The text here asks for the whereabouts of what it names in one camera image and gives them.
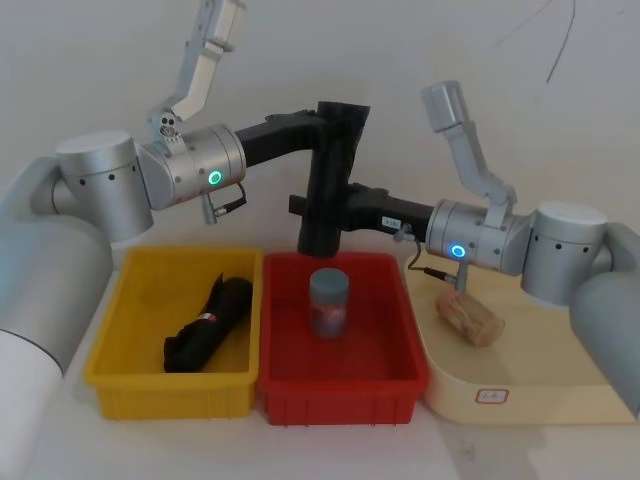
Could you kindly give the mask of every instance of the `cable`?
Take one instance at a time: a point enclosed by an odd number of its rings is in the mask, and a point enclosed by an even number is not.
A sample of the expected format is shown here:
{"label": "cable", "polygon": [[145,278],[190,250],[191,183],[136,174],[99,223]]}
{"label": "cable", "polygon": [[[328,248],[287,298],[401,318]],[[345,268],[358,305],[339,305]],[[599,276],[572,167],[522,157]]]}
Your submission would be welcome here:
{"label": "cable", "polygon": [[564,53],[564,49],[567,46],[567,42],[569,41],[569,35],[571,35],[571,29],[573,28],[573,21],[576,19],[576,0],[573,0],[573,10],[571,12],[571,21],[569,22],[569,27],[567,28],[567,33],[564,36],[564,42],[562,42],[562,47],[560,47],[560,51],[558,52],[558,56],[556,57],[556,61],[553,62],[553,67],[551,67],[551,71],[549,72],[549,76],[547,77],[547,83],[551,81],[551,77],[553,77],[553,72],[556,71],[556,67],[560,62],[560,57]]}
{"label": "cable", "polygon": [[416,254],[415,256],[411,259],[411,261],[409,262],[409,265],[407,266],[407,270],[419,270],[421,272],[424,271],[424,269],[422,267],[414,267],[414,265],[416,264],[416,262],[418,261],[418,259],[420,258],[420,253],[422,253],[420,250],[422,250],[420,248],[420,240],[418,240],[417,238],[415,239],[416,242]]}
{"label": "cable", "polygon": [[418,271],[418,272],[422,272],[426,275],[429,275],[430,277],[433,278],[437,278],[438,280],[442,280],[443,282],[451,282],[452,280],[452,276],[449,275],[447,272],[443,272],[442,270],[436,270],[435,268],[429,268],[429,267],[415,267],[414,265],[416,264],[416,262],[418,261],[418,259],[420,258],[420,253],[421,253],[421,248],[420,248],[420,240],[416,239],[416,247],[417,247],[417,251],[415,256],[411,259],[411,261],[409,262],[409,265],[407,265],[407,270],[414,270],[414,271]]}
{"label": "cable", "polygon": [[217,208],[215,210],[216,217],[220,217],[222,215],[226,215],[228,213],[231,213],[234,210],[237,210],[238,208],[240,208],[241,206],[247,204],[247,191],[242,186],[242,183],[238,182],[236,185],[238,185],[238,188],[240,189],[240,192],[242,193],[242,197],[240,197],[239,199],[234,200],[232,202],[225,203],[220,208]]}

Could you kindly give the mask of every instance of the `white wall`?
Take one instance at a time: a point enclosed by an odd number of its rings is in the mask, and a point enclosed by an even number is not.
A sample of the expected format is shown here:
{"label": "white wall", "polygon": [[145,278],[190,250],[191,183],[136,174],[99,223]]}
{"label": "white wall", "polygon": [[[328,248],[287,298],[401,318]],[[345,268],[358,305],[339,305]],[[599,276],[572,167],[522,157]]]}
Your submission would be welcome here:
{"label": "white wall", "polygon": [[[554,0],[494,45],[545,1],[250,0],[240,48],[224,58],[193,125],[239,129],[318,100],[369,104],[352,180],[418,202],[469,200],[420,101],[421,88],[455,78],[490,166],[517,188],[519,211],[573,200],[640,229],[640,2],[578,0],[546,85],[570,0]],[[196,8],[197,0],[1,0],[0,196],[66,137],[119,128],[146,141],[145,112],[174,86]],[[198,201],[159,213],[148,241],[294,248],[298,219],[287,198],[304,193],[308,158],[249,171],[250,205],[216,227],[202,226]],[[256,219],[270,228],[250,234]],[[343,245],[410,250],[376,233],[345,235]]]}

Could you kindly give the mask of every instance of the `white label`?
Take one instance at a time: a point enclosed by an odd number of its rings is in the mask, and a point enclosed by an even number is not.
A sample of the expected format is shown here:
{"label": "white label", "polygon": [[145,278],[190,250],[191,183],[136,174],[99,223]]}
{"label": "white label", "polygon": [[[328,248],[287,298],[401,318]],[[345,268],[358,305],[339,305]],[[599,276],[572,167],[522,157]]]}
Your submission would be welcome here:
{"label": "white label", "polygon": [[382,226],[400,230],[400,227],[402,226],[402,222],[397,218],[382,217]]}
{"label": "white label", "polygon": [[217,318],[213,313],[203,313],[197,318],[197,320],[211,320],[212,322],[215,322]]}
{"label": "white label", "polygon": [[478,390],[476,403],[500,405],[509,398],[509,390]]}

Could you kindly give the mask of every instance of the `table surface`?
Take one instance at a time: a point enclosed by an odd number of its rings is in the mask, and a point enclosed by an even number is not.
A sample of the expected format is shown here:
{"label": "table surface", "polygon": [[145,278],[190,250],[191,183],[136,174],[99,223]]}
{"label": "table surface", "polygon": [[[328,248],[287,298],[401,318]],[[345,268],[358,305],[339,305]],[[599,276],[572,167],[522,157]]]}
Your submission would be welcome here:
{"label": "table surface", "polygon": [[640,428],[487,428],[416,405],[410,425],[272,427],[246,419],[111,422],[84,383],[117,274],[43,422],[28,479],[638,478]]}

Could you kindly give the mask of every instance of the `gray cylindrical joint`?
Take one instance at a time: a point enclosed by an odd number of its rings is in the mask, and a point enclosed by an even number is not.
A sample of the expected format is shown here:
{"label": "gray cylindrical joint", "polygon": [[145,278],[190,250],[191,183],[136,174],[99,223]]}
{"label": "gray cylindrical joint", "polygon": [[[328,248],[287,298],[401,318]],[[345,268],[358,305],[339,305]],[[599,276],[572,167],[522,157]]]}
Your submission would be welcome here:
{"label": "gray cylindrical joint", "polygon": [[335,337],[345,328],[349,277],[335,268],[323,268],[309,280],[311,325],[322,337]]}
{"label": "gray cylindrical joint", "polygon": [[71,138],[56,149],[64,181],[111,242],[133,238],[153,225],[136,149],[129,134],[101,132]]}
{"label": "gray cylindrical joint", "polygon": [[183,137],[187,150],[170,154],[155,145],[140,148],[140,163],[151,208],[163,210],[244,178],[247,162],[238,136],[216,125]]}
{"label": "gray cylindrical joint", "polygon": [[485,226],[486,216],[486,208],[441,200],[427,225],[427,251],[456,262],[519,275],[528,241],[529,218],[507,215],[503,228],[498,229]]}
{"label": "gray cylindrical joint", "polygon": [[602,247],[607,217],[564,203],[543,203],[533,220],[522,289],[532,297],[566,306],[590,275]]}

